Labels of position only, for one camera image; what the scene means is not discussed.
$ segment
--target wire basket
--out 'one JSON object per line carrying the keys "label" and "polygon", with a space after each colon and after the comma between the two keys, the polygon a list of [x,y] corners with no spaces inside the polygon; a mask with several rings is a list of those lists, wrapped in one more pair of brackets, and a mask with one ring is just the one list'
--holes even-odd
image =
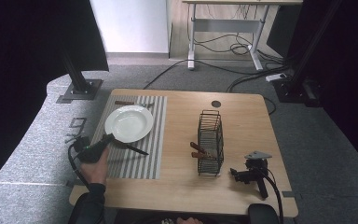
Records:
{"label": "wire basket", "polygon": [[223,129],[219,111],[202,110],[199,122],[198,144],[208,155],[198,158],[199,175],[218,175],[224,160]]}

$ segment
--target white wall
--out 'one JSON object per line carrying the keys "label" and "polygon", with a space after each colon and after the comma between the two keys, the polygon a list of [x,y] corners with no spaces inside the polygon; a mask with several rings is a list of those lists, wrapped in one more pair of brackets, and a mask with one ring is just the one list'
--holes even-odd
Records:
{"label": "white wall", "polygon": [[169,52],[167,0],[90,1],[106,52]]}

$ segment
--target desk leg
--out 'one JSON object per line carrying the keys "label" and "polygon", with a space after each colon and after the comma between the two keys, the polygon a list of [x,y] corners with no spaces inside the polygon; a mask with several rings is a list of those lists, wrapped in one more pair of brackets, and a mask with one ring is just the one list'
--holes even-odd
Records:
{"label": "desk leg", "polygon": [[194,70],[194,56],[196,46],[194,45],[194,30],[196,25],[196,4],[193,4],[193,16],[191,17],[190,45],[188,47],[188,70]]}
{"label": "desk leg", "polygon": [[258,59],[257,45],[258,45],[258,42],[260,41],[261,32],[263,31],[264,23],[266,23],[266,17],[267,17],[268,13],[269,13],[269,5],[265,5],[264,6],[264,14],[260,20],[260,23],[258,24],[257,32],[255,33],[255,38],[253,40],[253,43],[252,43],[252,45],[249,45],[249,47],[248,47],[249,52],[250,52],[252,59],[254,61],[254,64],[255,64],[255,69],[257,69],[257,70],[263,70],[263,66],[261,65],[261,62]]}

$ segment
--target gray placemat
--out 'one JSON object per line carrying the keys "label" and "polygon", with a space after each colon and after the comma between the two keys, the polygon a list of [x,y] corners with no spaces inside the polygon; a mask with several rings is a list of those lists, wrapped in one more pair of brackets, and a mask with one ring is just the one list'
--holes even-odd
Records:
{"label": "gray placemat", "polygon": [[161,164],[162,141],[165,127],[166,96],[128,96],[111,95],[94,134],[92,143],[98,142],[105,134],[104,123],[107,117],[116,109],[124,105],[115,105],[115,101],[130,101],[136,104],[154,103],[148,109],[153,115],[154,123],[150,133],[143,139],[130,143],[142,151],[149,153],[141,155],[124,147],[109,145],[108,176],[113,178],[158,179]]}

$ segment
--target cable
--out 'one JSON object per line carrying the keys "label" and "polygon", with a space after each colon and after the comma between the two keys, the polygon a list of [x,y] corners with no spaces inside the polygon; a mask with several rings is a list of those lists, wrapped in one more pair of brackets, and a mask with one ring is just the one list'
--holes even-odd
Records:
{"label": "cable", "polygon": [[[162,75],[164,75],[166,72],[168,72],[169,70],[173,69],[177,64],[179,63],[183,63],[183,62],[188,62],[188,61],[193,61],[193,62],[197,62],[197,63],[202,63],[202,64],[205,64],[205,65],[208,65],[208,66],[211,66],[213,68],[216,68],[216,69],[220,69],[220,70],[223,70],[223,71],[227,71],[227,72],[230,72],[230,73],[236,73],[236,74],[241,74],[241,75],[245,75],[246,77],[240,77],[240,78],[237,78],[236,80],[234,80],[231,85],[227,88],[226,92],[232,92],[232,89],[242,83],[242,82],[245,82],[245,81],[249,81],[249,80],[252,80],[252,79],[256,79],[256,78],[260,78],[260,77],[264,77],[270,73],[276,73],[276,72],[280,72],[282,70],[285,70],[287,69],[287,66],[282,66],[282,67],[278,67],[278,68],[273,68],[273,69],[269,69],[268,71],[263,71],[263,72],[257,72],[257,73],[243,73],[243,72],[237,72],[237,71],[232,71],[232,70],[229,70],[229,69],[226,69],[226,68],[222,68],[222,67],[219,67],[219,66],[215,66],[215,65],[211,65],[211,64],[208,64],[208,63],[204,63],[204,62],[201,62],[201,61],[197,61],[197,60],[182,60],[182,61],[179,61],[177,63],[174,63],[173,65],[171,65],[170,67],[168,67],[167,69],[165,69],[163,72],[161,72],[159,75],[157,75],[155,78],[153,78],[153,80],[151,80],[147,85],[145,85],[143,87],[143,90],[147,89],[151,84],[153,84],[157,79],[159,79]],[[270,103],[272,103],[273,105],[273,109],[268,112],[269,115],[273,114],[275,111],[276,111],[276,105],[275,103],[270,100],[269,98],[267,97],[264,97],[265,100],[269,101]]]}
{"label": "cable", "polygon": [[[208,7],[208,11],[209,11],[211,17],[213,18],[213,15],[211,14],[210,9],[209,9],[209,5],[207,5],[207,7]],[[187,39],[190,41],[189,25],[188,25],[189,16],[190,16],[190,5],[187,6]],[[239,45],[239,46],[233,47],[233,45],[237,45],[237,44],[233,44],[233,45],[230,46],[230,49],[226,49],[226,50],[216,50],[216,49],[210,49],[210,48],[206,47],[205,45],[202,45],[202,44],[209,43],[209,42],[212,42],[212,41],[215,41],[215,40],[224,38],[224,37],[228,37],[228,36],[235,36],[236,39],[237,39],[237,42],[238,42],[238,45]],[[233,53],[236,54],[236,55],[245,55],[245,54],[249,53],[249,50],[248,50],[248,48],[247,48],[247,45],[244,45],[244,44],[240,43],[240,42],[238,41],[238,38],[241,38],[242,40],[244,40],[244,41],[246,41],[247,43],[251,44],[247,39],[243,38],[242,36],[239,36],[239,34],[236,34],[236,35],[221,35],[221,36],[219,36],[219,37],[217,37],[217,38],[213,38],[213,39],[206,40],[206,41],[197,41],[197,40],[195,39],[195,37],[193,36],[195,45],[204,47],[204,48],[206,48],[206,49],[208,49],[208,50],[210,50],[210,51],[212,51],[212,52],[225,53],[225,52],[231,51],[231,52],[233,52]],[[235,49],[240,49],[240,48],[246,48],[246,51],[245,51],[244,53],[238,53],[238,52],[235,51]]]}
{"label": "cable", "polygon": [[237,10],[235,11],[234,16],[231,17],[231,20],[234,19],[235,17],[239,18],[239,17],[240,17],[240,14],[241,14],[241,5],[239,5],[239,6],[237,7]]}
{"label": "cable", "polygon": [[72,147],[74,147],[75,144],[72,144],[71,146],[68,147],[68,160],[71,163],[72,169],[74,170],[75,174],[77,175],[77,177],[79,177],[79,179],[81,180],[81,182],[83,182],[83,184],[86,186],[86,188],[89,188],[89,182],[87,182],[86,178],[84,178],[84,176],[80,173],[80,171],[77,169],[76,164],[75,164],[75,159],[72,158],[71,155],[71,149]]}
{"label": "cable", "polygon": [[263,96],[263,98],[264,98],[265,100],[269,101],[270,103],[272,103],[273,108],[272,108],[271,111],[268,112],[268,114],[269,114],[269,115],[273,114],[273,113],[277,110],[277,106],[276,106],[275,103],[272,102],[269,98],[267,98],[267,97],[265,97],[265,96]]}
{"label": "cable", "polygon": [[274,188],[274,192],[277,196],[277,200],[278,200],[278,209],[279,209],[279,219],[280,219],[280,223],[283,224],[283,208],[282,208],[282,199],[281,199],[281,194],[278,190],[277,185],[274,183],[274,181],[272,181],[271,178],[269,178],[269,176],[265,175],[259,168],[254,167],[260,174],[262,174],[264,176],[264,178],[267,179],[267,181],[270,183],[270,185]]}
{"label": "cable", "polygon": [[[211,12],[210,12],[209,5],[207,5],[207,6],[208,6],[208,10],[209,10],[210,15],[213,17],[213,15],[212,15]],[[249,13],[249,10],[250,10],[250,5],[239,5],[239,8],[237,8],[237,11],[236,11],[235,15],[237,15],[237,14],[242,14],[242,15],[243,15],[243,19],[246,20],[246,19],[247,19],[247,16],[248,16],[248,13]],[[255,18],[256,18],[257,10],[258,10],[258,5],[255,5],[254,20],[255,20]],[[190,4],[188,4],[188,6],[187,6],[187,38],[188,38],[188,40],[190,40],[190,37],[189,37],[189,25],[188,25],[189,15],[190,15]],[[200,46],[205,47],[206,49],[208,49],[208,50],[210,50],[210,51],[213,51],[213,52],[228,52],[228,51],[232,51],[232,52],[233,52],[234,54],[236,54],[236,55],[245,55],[245,54],[247,54],[247,53],[249,52],[248,50],[247,50],[245,53],[238,53],[238,52],[235,51],[235,49],[238,49],[238,48],[241,48],[241,47],[232,48],[232,46],[231,46],[231,48],[230,48],[229,50],[214,50],[214,49],[209,49],[208,47],[202,45],[203,43],[212,42],[212,41],[218,40],[218,39],[220,39],[220,38],[228,37],[228,36],[231,36],[231,35],[222,35],[222,36],[219,36],[219,37],[217,37],[217,38],[214,38],[214,39],[211,39],[211,40],[207,40],[207,41],[201,41],[201,42],[197,41],[197,40],[194,38],[194,36],[193,36],[193,38],[194,38],[195,45],[200,45]],[[238,37],[241,38],[241,39],[243,39],[243,40],[246,41],[247,43],[249,43],[249,45],[251,45],[251,43],[250,43],[248,40],[246,40],[245,38],[243,38],[243,37],[241,37],[241,36],[239,36],[239,35],[237,34],[237,37],[236,37],[236,38],[238,38]],[[287,58],[285,58],[285,59],[283,59],[283,58],[278,58],[278,57],[274,57],[274,56],[271,56],[271,55],[267,55],[266,53],[263,53],[263,52],[262,52],[261,50],[259,50],[259,49],[258,49],[257,51],[260,53],[260,56],[261,56],[263,59],[267,59],[267,60],[273,61],[273,62],[275,62],[275,63],[279,63],[279,64],[291,64],[291,63],[295,63],[295,62],[298,60],[298,58],[302,55],[302,52],[303,52],[305,49],[307,49],[307,46],[309,45],[310,41],[312,40],[312,37],[313,37],[313,35],[310,35],[310,36],[308,37],[308,39],[303,42],[304,44],[301,46],[301,48],[300,48],[296,53],[292,54],[290,57],[287,57]],[[254,41],[254,39],[255,39],[255,34],[252,33],[252,42]]]}
{"label": "cable", "polygon": [[270,171],[270,169],[267,169],[269,171],[269,173],[272,175],[272,179],[274,180],[274,184],[277,184],[277,182],[275,181],[275,176],[274,174]]}
{"label": "cable", "polygon": [[275,60],[275,59],[270,59],[262,54],[260,54],[260,57],[263,58],[265,60],[265,62],[275,62],[277,64],[283,64],[282,61],[279,61],[279,60]]}

